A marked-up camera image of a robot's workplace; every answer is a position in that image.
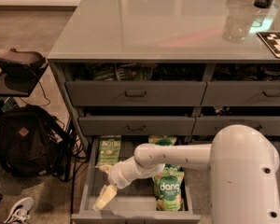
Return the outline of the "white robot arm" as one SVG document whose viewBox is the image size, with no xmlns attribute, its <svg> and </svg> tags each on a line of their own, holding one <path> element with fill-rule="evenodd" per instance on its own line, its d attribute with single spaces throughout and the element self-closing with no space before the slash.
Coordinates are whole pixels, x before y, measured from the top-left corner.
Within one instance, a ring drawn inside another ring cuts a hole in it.
<svg viewBox="0 0 280 224">
<path fill-rule="evenodd" d="M 280 224 L 278 151 L 262 133 L 241 124 L 223 128 L 210 144 L 139 145 L 129 159 L 105 169 L 109 184 L 93 208 L 103 209 L 120 189 L 159 174 L 165 164 L 209 171 L 212 224 Z"/>
</svg>

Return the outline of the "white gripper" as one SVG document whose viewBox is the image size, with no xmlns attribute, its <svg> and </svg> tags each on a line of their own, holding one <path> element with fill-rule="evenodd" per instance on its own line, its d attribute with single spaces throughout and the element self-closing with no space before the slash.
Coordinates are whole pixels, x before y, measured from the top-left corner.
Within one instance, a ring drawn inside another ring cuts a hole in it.
<svg viewBox="0 0 280 224">
<path fill-rule="evenodd" d="M 104 209 L 117 195 L 118 189 L 125 189 L 134 180 L 147 179 L 158 175 L 165 164 L 153 164 L 151 167 L 141 166 L 134 157 L 120 161 L 115 165 L 103 165 L 99 170 L 108 174 L 107 179 L 111 185 L 104 185 L 99 197 L 93 205 L 95 211 Z"/>
</svg>

